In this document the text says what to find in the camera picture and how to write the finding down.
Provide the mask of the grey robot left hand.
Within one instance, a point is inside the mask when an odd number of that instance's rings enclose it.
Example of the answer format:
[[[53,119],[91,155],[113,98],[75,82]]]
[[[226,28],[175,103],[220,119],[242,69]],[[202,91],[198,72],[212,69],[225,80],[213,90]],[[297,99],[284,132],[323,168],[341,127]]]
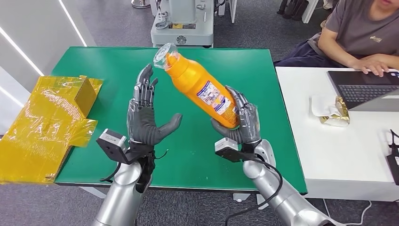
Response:
[[[162,126],[155,122],[154,96],[158,79],[151,80],[152,65],[146,65],[138,74],[134,85],[133,97],[127,111],[127,129],[129,140],[144,145],[156,145],[176,131],[183,115],[176,113]]]

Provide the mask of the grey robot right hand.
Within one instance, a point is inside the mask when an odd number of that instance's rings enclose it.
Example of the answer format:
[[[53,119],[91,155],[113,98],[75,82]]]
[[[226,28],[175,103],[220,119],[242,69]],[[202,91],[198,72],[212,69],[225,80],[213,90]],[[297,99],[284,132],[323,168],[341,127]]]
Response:
[[[229,129],[212,118],[211,124],[213,128],[223,137],[228,137],[238,144],[249,144],[261,140],[257,106],[248,102],[247,98],[236,89],[230,86],[225,88],[234,98],[238,108],[239,126],[236,129]]]

